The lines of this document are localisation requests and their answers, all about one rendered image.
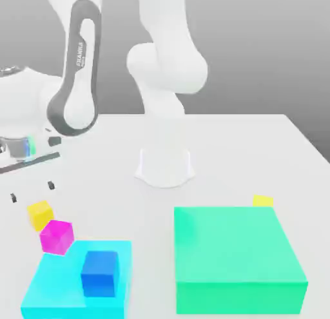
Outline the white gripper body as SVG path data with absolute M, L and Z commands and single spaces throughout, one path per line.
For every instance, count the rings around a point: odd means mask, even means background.
M 36 159 L 19 161 L 8 166 L 0 165 L 0 193 L 41 193 L 48 188 L 47 182 L 52 180 L 55 188 L 62 164 L 58 151 Z

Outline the small yellow cube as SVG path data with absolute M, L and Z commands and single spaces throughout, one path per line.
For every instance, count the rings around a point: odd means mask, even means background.
M 27 207 L 28 216 L 32 227 L 36 231 L 41 231 L 54 219 L 52 207 L 46 200 L 37 202 Z
M 273 207 L 273 197 L 264 195 L 253 195 L 253 206 L 255 207 Z

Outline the small magenta cube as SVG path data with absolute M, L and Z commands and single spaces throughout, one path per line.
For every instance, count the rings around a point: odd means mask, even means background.
M 74 242 L 71 222 L 51 220 L 39 234 L 44 253 L 64 256 Z

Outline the small blue cube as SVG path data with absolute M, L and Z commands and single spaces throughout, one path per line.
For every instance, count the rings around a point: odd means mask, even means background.
M 81 270 L 82 289 L 88 298 L 114 298 L 119 283 L 119 254 L 88 251 Z

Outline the large cyan box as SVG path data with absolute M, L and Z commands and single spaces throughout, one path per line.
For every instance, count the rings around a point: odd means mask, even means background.
M 118 252 L 116 297 L 84 296 L 81 270 L 88 251 Z M 42 256 L 21 304 L 21 314 L 24 319 L 127 319 L 131 272 L 130 241 L 76 240 L 64 256 Z

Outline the large green box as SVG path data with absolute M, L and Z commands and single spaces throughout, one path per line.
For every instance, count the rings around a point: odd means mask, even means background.
M 271 207 L 174 209 L 178 314 L 299 314 L 308 281 Z

